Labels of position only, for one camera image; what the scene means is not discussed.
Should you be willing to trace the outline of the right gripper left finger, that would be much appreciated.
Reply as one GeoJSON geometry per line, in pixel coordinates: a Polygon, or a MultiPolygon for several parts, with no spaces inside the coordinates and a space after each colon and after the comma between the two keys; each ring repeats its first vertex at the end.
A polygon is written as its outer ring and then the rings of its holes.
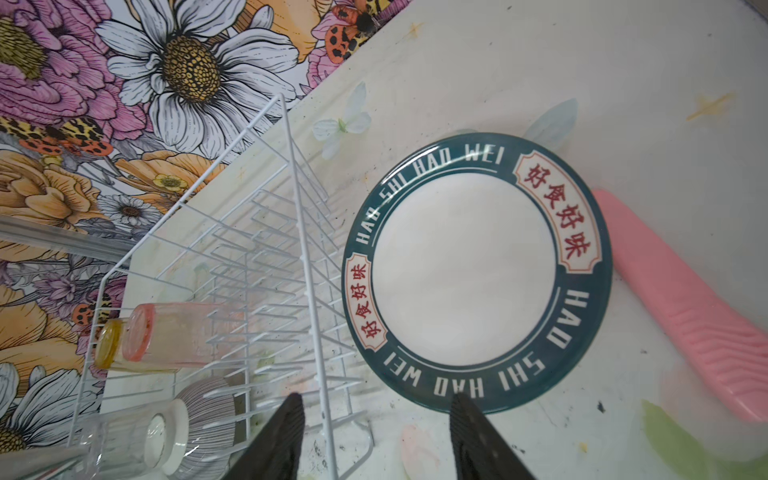
{"type": "Polygon", "coordinates": [[[224,480],[296,480],[306,420],[302,396],[291,393],[224,480]]]}

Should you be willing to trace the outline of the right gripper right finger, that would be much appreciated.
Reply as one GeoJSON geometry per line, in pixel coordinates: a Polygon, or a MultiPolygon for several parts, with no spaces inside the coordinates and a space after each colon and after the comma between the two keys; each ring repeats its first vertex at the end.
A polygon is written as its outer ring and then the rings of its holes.
{"type": "Polygon", "coordinates": [[[453,396],[449,429],[459,480],[534,480],[535,477],[470,397],[453,396]]]}

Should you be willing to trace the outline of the pink glass cup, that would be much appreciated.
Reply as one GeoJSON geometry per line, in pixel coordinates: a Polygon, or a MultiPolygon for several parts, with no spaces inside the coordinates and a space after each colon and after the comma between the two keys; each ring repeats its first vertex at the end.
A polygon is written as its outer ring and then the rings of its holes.
{"type": "Polygon", "coordinates": [[[130,363],[178,369],[204,366],[244,343],[244,314],[226,305],[146,303],[124,322],[119,352],[130,363]]]}

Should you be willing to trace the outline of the white wire dish rack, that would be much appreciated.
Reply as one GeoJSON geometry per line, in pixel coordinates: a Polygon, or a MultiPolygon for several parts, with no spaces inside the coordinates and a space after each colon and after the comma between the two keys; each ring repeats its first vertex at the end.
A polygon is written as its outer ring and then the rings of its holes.
{"type": "Polygon", "coordinates": [[[280,120],[241,164],[210,166],[108,272],[126,289],[118,307],[97,295],[86,363],[98,334],[146,303],[223,304],[244,314],[245,343],[204,366],[171,373],[107,372],[102,410],[76,406],[69,442],[96,415],[182,400],[189,441],[177,471],[133,479],[220,479],[291,393],[302,396],[302,479],[350,479],[375,441],[353,403],[363,384],[342,312],[340,236],[330,197],[293,135],[284,97],[261,118],[280,120]]]}

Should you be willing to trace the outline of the yellow glass cup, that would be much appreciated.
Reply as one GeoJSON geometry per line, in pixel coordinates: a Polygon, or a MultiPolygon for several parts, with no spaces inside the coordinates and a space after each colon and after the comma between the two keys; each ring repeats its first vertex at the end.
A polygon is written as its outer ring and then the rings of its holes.
{"type": "Polygon", "coordinates": [[[130,373],[171,373],[179,367],[148,361],[148,347],[154,330],[153,320],[106,322],[96,341],[94,365],[103,370],[130,373]]]}

